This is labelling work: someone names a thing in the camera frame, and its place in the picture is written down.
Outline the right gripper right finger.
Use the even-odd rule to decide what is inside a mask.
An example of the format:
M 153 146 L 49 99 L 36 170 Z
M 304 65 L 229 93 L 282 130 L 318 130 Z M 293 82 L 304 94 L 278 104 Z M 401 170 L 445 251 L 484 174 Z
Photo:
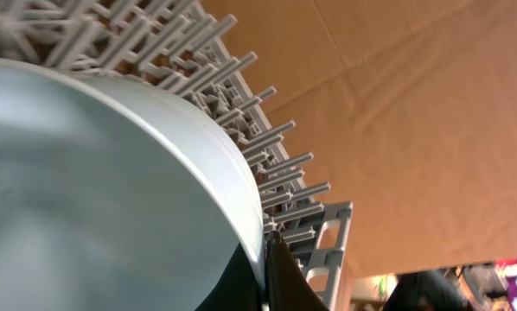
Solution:
M 306 282 L 279 232 L 267 235 L 265 267 L 271 311 L 328 311 Z

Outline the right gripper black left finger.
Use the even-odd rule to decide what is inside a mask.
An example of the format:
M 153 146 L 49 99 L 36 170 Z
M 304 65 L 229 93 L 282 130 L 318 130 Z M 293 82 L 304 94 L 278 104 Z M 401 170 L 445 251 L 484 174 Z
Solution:
M 239 244 L 220 280 L 195 311 L 259 311 L 259 286 Z

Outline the light blue bowl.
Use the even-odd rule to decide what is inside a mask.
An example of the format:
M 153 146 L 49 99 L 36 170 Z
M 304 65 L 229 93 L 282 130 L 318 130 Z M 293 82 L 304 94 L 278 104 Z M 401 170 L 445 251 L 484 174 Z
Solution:
M 0 59 L 0 310 L 196 310 L 263 214 L 233 139 L 145 83 Z

